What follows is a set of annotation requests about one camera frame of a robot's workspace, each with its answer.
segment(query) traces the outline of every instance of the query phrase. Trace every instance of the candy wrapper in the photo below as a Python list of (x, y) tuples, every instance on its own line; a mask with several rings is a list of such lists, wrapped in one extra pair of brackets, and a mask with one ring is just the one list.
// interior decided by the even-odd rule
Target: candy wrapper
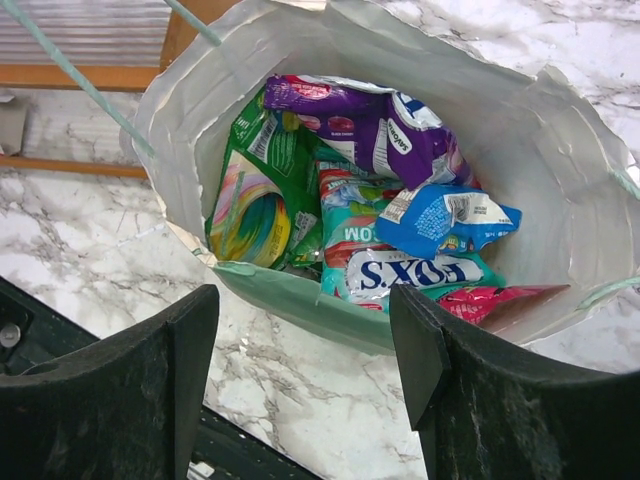
[(437, 300), (453, 315), (474, 325), (488, 326), (499, 318), (515, 316), (550, 300), (569, 285), (531, 287), (471, 287), (450, 292)]
[(522, 212), (498, 205), (482, 190), (425, 185), (404, 190), (376, 222), (383, 242), (419, 258), (433, 259), (450, 235), (477, 251), (520, 227)]
[[(324, 223), (322, 291), (387, 312), (393, 285), (412, 285), (439, 298), (463, 285), (503, 284), (477, 255), (422, 260), (375, 235), (378, 214), (398, 194), (395, 180), (367, 175), (351, 164), (318, 163)], [(449, 248), (443, 245), (443, 252)]]
[[(320, 219), (312, 157), (320, 142), (306, 129), (278, 130), (263, 96), (231, 126), (222, 185), (205, 230), (219, 260), (282, 268)], [(319, 239), (309, 248), (319, 250)]]
[[(291, 112), (300, 123), (362, 170), (424, 182), (471, 185), (455, 135), (426, 105), (394, 89), (341, 77), (275, 75), (265, 108)], [(296, 123), (281, 123), (295, 128)]]

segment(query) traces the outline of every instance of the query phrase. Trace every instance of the marble surface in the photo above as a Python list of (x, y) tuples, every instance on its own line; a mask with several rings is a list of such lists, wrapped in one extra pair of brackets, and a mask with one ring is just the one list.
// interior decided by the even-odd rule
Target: marble surface
[[(640, 8), (623, 0), (379, 0), (425, 31), (535, 74), (560, 67), (640, 158)], [(26, 154), (132, 163), (119, 128), (78, 92), (31, 92)], [(110, 97), (128, 115), (137, 97)], [(147, 182), (0, 170), (0, 275), (100, 337), (202, 283), (222, 291), (205, 401), (324, 478), (422, 479), (395, 360), (314, 337), (229, 292), (166, 228)], [(640, 292), (532, 348), (640, 367)]]

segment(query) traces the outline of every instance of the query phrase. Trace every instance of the wooden strip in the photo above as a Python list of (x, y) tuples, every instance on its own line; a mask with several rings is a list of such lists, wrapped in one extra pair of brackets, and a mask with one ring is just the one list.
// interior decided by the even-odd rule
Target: wooden strip
[[(158, 75), (157, 67), (78, 66), (98, 90), (144, 92)], [(57, 65), (0, 64), (0, 86), (77, 90), (79, 87)]]
[(46, 160), (44, 158), (0, 156), (0, 167), (84, 173), (87, 175), (105, 175), (109, 177), (147, 178), (147, 172), (142, 167), (72, 162), (68, 160)]
[[(203, 23), (215, 22), (240, 0), (182, 0), (180, 3), (191, 10)], [(164, 71), (191, 44), (198, 32), (175, 12), (171, 12), (167, 35), (160, 55), (160, 71)]]

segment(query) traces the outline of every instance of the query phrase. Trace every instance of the gift bag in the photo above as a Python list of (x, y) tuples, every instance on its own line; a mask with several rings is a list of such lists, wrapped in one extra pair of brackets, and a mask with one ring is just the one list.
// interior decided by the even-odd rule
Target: gift bag
[(485, 63), (365, 0), (320, 11), (244, 0), (210, 29), (221, 44), (198, 36), (142, 97), (133, 123), (155, 154), (132, 146), (185, 248), (247, 302), (363, 351), (393, 348), (387, 315), (206, 249), (230, 125), (274, 73), (351, 77), (422, 100), (456, 132), (483, 188), (522, 210), (520, 231), (483, 252), (490, 265), (513, 285), (571, 288), (494, 333), (517, 344), (543, 338), (637, 281), (633, 159), (557, 69), (531, 78)]

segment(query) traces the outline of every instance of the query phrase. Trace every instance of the rope handle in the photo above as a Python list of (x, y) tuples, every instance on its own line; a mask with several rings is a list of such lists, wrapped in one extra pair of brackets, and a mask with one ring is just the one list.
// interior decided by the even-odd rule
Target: rope handle
[[(220, 38), (205, 25), (198, 17), (196, 17), (189, 9), (185, 8), (178, 0), (164, 0), (171, 9), (180, 15), (189, 25), (195, 28), (203, 37), (205, 37), (214, 47), (222, 44)], [(118, 125), (120, 125), (138, 144), (138, 146), (149, 157), (155, 157), (155, 152), (151, 145), (143, 138), (131, 123), (113, 106), (109, 101), (93, 86), (93, 84), (65, 57), (60, 49), (44, 34), (42, 30), (23, 12), (13, 0), (0, 0), (0, 5), (20, 23), (42, 46), (45, 52), (58, 66), (69, 75), (78, 86), (87, 92), (87, 94), (111, 117)], [(629, 174), (624, 170), (612, 170), (611, 176), (636, 200), (640, 201), (640, 187), (631, 179)], [(587, 297), (579, 306), (578, 310), (587, 310), (596, 304), (599, 300), (607, 295), (620, 289), (630, 286), (640, 285), (640, 276), (631, 277), (627, 280), (614, 282), (604, 286)]]

